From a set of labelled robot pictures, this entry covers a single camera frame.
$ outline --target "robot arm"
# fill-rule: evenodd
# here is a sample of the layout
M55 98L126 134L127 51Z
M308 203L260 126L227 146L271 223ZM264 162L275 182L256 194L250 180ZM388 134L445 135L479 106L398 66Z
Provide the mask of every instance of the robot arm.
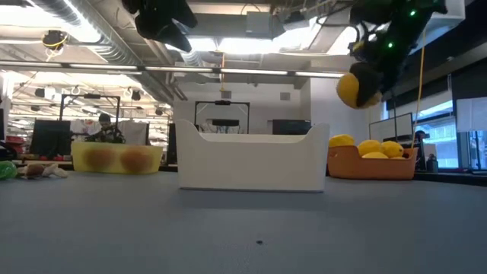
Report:
M396 85L408 55L434 12L447 13L445 0L358 0L350 11L350 24L386 30L370 33L350 45L357 59L349 74L340 79L337 92L348 106L358 109L378 103Z

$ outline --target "cable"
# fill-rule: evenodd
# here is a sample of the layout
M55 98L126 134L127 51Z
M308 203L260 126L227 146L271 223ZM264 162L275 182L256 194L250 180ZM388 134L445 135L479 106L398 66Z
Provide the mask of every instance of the cable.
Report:
M58 43L54 43L54 44L46 44L46 43L44 43L44 42L43 42L43 45L44 45L44 46L46 46L46 47L54 47L54 46L55 46L55 47L56 47L56 49L57 49L57 47L58 47L58 46L60 46L61 44L63 44L64 42L66 42L66 40L67 40L67 39L68 39L68 35L66 35L66 36L64 37L64 39L63 39L63 40L61 40L61 41L59 41Z
M33 80L34 77L36 77L37 73L39 73L39 72L34 73L32 76L30 76L29 79L27 79L27 81L25 81L24 83L21 83L21 86L12 92L12 97L14 96L14 94L17 93L17 91L20 91L21 88L24 88L22 91L24 91L26 88L28 88L30 85L30 82Z
M425 41L426 41L426 30L423 30L423 47L421 49L421 65L419 67L419 92L418 92L418 104L416 105L416 119L414 121L414 126L412 127L412 144L411 148L414 148L414 141L415 141L415 131L416 126L418 126L418 114L419 114L419 106L421 103L421 94L423 92L423 72L425 68Z

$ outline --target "yellow ball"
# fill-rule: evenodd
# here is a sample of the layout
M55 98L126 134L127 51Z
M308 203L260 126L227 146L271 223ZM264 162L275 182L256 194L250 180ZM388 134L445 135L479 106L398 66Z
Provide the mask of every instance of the yellow ball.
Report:
M338 84L336 85L336 93L345 105L358 109L357 96L358 96L358 79L352 73L343 75Z
M384 153L381 152L371 152L363 156L365 159L388 159Z
M404 148L396 142L387 141L382 143L380 151L389 158L395 158L403 156Z
M355 140L353 139L353 137L351 137L348 134L333 136L328 142L328 146L330 148L334 148L337 146L354 145L354 144L355 144Z
M343 75L336 85L336 93L342 102L353 109L365 109L374 106L382 101L382 93L377 92L362 107L357 107L358 89L360 83L352 73Z
M376 140L365 140L357 148L358 154L364 156L371 152L380 152L380 143Z

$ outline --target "fluorescent light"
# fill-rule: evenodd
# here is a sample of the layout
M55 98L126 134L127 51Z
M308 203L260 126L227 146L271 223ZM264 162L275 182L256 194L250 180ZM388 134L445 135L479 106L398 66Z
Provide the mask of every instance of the fluorescent light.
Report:
M93 113L93 114L98 113L98 109L94 107L82 107L81 110L86 110L89 113Z
M337 72L296 72L296 76L316 78L341 78L344 74Z
M30 122L28 122L26 120L18 120L18 121L12 121L12 122L17 123L19 125L24 125L24 126L30 125Z
M353 27L347 27L338 36L335 43L328 49L328 55L348 55L350 53L349 44L355 42L357 31Z
M45 68L45 67L52 67L52 68L59 68L61 64L58 63L50 63L50 62L24 62L24 61L0 61L0 65L19 65L19 66L31 66L35 68Z
M279 48L271 40L253 38L224 38L218 50L231 54L276 53Z
M254 74L254 75L287 75L285 71L271 71L271 70L259 70L259 69L238 69L238 68L222 68L222 73L231 74Z
M159 71L159 72L203 72L211 73L213 70L211 68L192 68L192 67L156 67L148 66L145 67L148 71Z
M81 102L81 101L80 101L80 100L78 100L78 99L74 99L74 100L73 100L73 103L78 104L78 105L80 105L80 106L84 106L84 105L85 105L85 103Z
M14 38L0 38L0 43L4 44L17 44L17 45L30 45L30 44L37 44L37 43L42 43L41 40L29 40L29 39L14 39Z
M137 69L137 67L134 65L71 64L70 66L74 69L122 69L122 70Z

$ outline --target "computer monitor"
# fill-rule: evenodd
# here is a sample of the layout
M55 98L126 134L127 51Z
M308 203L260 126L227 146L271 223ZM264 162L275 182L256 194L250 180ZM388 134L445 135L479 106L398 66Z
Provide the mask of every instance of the computer monitor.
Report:
M307 120L274 119L272 121L273 135L306 135L311 129L311 122Z
M52 158L71 154L70 121L36 119L30 153Z

